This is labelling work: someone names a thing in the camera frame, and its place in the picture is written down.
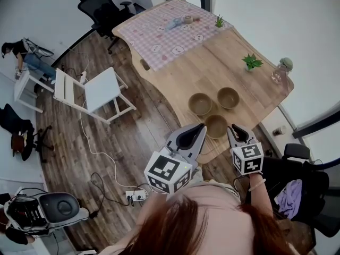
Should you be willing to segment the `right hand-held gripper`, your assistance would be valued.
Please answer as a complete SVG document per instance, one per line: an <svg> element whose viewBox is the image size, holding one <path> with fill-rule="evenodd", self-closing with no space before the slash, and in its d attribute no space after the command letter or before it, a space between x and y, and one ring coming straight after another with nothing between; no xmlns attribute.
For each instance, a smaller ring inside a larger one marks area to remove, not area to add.
<svg viewBox="0 0 340 255"><path fill-rule="evenodd" d="M260 173L264 162L261 143L251 129L232 124L227 127L227 137L231 147L232 163L241 175Z"/></svg>

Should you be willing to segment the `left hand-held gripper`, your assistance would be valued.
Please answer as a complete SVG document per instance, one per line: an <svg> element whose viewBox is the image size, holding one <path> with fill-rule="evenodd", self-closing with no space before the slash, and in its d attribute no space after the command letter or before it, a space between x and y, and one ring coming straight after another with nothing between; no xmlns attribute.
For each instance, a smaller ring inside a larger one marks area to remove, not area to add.
<svg viewBox="0 0 340 255"><path fill-rule="evenodd" d="M144 170L149 186L174 195L192 179L201 153L207 127L203 123L186 125L174 131L159 152L154 152Z"/></svg>

